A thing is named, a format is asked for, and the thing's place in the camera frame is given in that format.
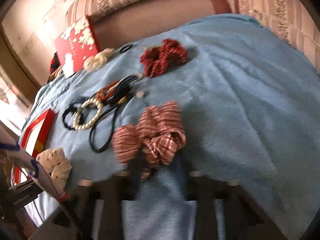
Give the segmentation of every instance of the gift box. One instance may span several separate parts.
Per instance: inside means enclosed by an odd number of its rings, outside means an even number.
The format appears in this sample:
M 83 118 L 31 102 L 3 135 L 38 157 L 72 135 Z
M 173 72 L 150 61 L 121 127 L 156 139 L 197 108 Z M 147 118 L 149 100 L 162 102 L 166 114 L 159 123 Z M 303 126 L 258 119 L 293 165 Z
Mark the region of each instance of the gift box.
M 34 159 L 44 150 L 44 144 L 47 140 L 50 127 L 53 123 L 55 113 L 48 109 L 38 118 L 36 118 L 27 128 L 22 136 L 20 146 L 26 150 Z M 13 181 L 15 184 L 23 182 L 28 178 L 21 177 L 21 171 L 15 167 Z
M 82 69 L 88 57 L 101 51 L 90 16 L 83 16 L 68 27 L 54 44 L 65 77 L 70 77 Z

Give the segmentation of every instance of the wall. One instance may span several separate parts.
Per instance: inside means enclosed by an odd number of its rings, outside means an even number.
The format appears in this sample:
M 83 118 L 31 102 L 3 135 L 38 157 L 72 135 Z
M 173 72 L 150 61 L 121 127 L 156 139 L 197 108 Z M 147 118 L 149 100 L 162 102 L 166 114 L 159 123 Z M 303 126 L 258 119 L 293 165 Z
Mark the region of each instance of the wall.
M 26 68 L 41 84 L 49 76 L 54 39 L 65 29 L 75 0 L 16 0 L 2 21 L 4 33 Z

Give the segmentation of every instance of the bed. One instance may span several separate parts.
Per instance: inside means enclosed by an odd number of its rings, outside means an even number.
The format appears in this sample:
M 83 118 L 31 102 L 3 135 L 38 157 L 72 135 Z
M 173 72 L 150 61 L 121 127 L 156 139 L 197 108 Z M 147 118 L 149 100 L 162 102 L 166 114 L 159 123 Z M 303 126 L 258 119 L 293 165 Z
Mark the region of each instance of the bed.
M 301 52 L 249 16 L 191 21 L 134 42 L 99 71 L 79 71 L 68 79 L 60 75 L 43 86 L 26 126 L 48 108 L 57 113 L 45 147 L 62 147 L 70 159 L 67 188 L 79 179 L 104 180 L 122 167 L 111 146 L 101 154 L 90 150 L 88 130 L 66 130 L 63 111 L 75 97 L 89 97 L 114 80 L 142 72 L 144 48 L 165 38 L 180 41 L 190 61 L 163 76 L 144 78 L 134 89 L 146 92 L 148 105 L 176 100 L 187 135 L 183 157 L 213 179 L 239 179 L 284 235 L 299 239 L 320 206 L 319 77 Z M 116 127 L 137 123 L 144 108 L 142 100 L 132 99 Z M 107 116 L 97 129 L 100 146 L 110 122 Z M 192 239 L 196 204 L 183 201 L 175 176 L 170 166 L 163 167 L 143 182 L 137 201 L 123 203 L 126 239 Z M 35 202 L 42 219 L 58 205 L 46 193 Z M 40 225 L 34 206 L 26 210 Z

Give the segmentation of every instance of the cream scrunchie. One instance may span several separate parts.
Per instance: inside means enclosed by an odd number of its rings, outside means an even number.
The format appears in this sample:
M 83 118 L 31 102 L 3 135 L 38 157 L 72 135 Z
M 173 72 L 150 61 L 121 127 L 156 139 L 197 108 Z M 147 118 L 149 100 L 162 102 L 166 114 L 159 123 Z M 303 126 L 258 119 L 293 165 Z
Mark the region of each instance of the cream scrunchie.
M 36 160 L 47 173 L 51 173 L 51 178 L 55 180 L 61 188 L 66 186 L 72 166 L 70 161 L 64 157 L 61 148 L 47 149 L 38 154 Z
M 83 68 L 87 72 L 96 71 L 100 69 L 108 62 L 108 58 L 111 57 L 114 52 L 115 49 L 107 48 L 102 52 L 99 52 L 97 55 L 87 58 L 83 64 Z

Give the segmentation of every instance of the striped pink scrunchie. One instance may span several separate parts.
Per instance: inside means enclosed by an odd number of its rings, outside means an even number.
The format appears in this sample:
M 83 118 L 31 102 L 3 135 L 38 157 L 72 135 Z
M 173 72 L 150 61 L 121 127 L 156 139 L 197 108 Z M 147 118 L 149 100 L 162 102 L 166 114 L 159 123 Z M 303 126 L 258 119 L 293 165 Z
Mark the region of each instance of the striped pink scrunchie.
M 141 145 L 149 164 L 149 168 L 144 169 L 141 180 L 149 176 L 150 168 L 157 168 L 161 163 L 169 165 L 176 152 L 186 145 L 186 135 L 176 101 L 170 101 L 161 107 L 147 107 L 136 126 L 121 126 L 113 134 L 112 146 L 117 161 L 122 164 L 133 159 Z

